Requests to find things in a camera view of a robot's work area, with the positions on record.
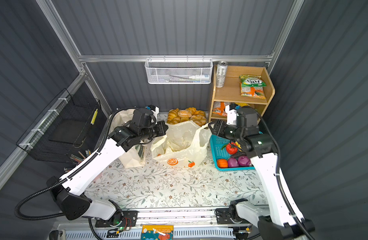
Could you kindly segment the cream canvas tote bag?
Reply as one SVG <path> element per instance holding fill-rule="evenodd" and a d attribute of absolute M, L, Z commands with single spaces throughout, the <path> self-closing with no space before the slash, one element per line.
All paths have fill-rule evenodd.
<path fill-rule="evenodd" d="M 111 133 L 115 127 L 123 126 L 130 121 L 133 118 L 134 111 L 135 109 L 127 109 L 115 114 L 110 124 L 109 133 Z M 146 165 L 145 147 L 142 145 L 133 146 L 120 156 L 118 160 L 125 169 L 144 167 Z"/>

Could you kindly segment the yellow translucent plastic bag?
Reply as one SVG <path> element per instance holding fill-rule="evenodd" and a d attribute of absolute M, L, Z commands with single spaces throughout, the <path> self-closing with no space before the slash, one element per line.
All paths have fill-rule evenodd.
<path fill-rule="evenodd" d="M 151 156 L 166 167 L 193 168 L 207 157 L 212 133 L 208 124 L 198 126 L 193 121 L 168 125 L 166 134 L 151 145 Z"/>

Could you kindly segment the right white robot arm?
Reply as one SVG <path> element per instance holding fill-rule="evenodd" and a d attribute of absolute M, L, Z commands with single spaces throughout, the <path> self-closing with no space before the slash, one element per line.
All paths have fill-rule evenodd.
<path fill-rule="evenodd" d="M 267 196 L 267 207 L 246 199 L 232 201 L 229 215 L 233 222 L 247 221 L 264 240 L 313 239 L 315 226 L 298 209 L 280 168 L 280 147 L 261 114 L 250 106 L 225 107 L 227 120 L 209 123 L 214 136 L 234 143 L 238 150 L 253 153 L 251 158 Z"/>

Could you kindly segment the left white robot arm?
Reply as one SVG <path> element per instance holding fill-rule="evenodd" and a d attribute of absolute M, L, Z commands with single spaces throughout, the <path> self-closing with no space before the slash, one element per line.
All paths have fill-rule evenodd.
<path fill-rule="evenodd" d="M 150 105 L 135 109 L 132 119 L 123 125 L 113 129 L 107 126 L 99 147 L 81 164 L 61 176 L 60 179 L 66 182 L 54 188 L 52 195 L 68 220 L 87 217 L 110 221 L 113 226 L 121 223 L 124 214 L 114 201 L 92 200 L 84 192 L 107 166 L 132 147 L 166 134 L 168 126 L 164 121 L 157 121 L 158 113 L 159 108 Z"/>

